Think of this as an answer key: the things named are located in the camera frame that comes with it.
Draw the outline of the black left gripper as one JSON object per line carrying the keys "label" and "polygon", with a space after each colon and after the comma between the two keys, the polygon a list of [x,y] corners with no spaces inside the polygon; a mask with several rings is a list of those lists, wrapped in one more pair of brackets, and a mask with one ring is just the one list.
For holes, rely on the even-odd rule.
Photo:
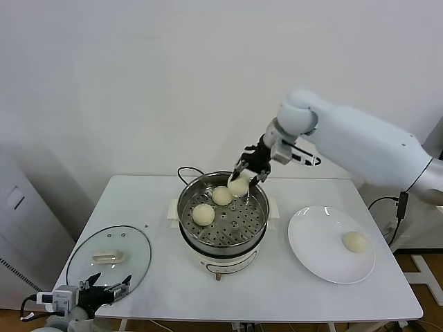
{"label": "black left gripper", "polygon": [[113,304],[129,294],[132,275],[112,286],[94,286],[101,273],[96,273],[79,283],[78,306],[87,314],[95,314],[102,305]]}

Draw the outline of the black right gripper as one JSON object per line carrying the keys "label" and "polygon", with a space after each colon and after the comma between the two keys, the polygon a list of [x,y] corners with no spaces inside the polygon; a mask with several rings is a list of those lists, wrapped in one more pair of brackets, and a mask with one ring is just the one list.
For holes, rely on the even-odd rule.
{"label": "black right gripper", "polygon": [[249,188],[252,189],[259,183],[265,182],[271,173],[270,162],[271,150],[264,144],[263,137],[261,136],[256,145],[250,145],[244,148],[244,152],[240,156],[228,181],[236,180],[245,169],[248,169],[256,173],[249,182]]}

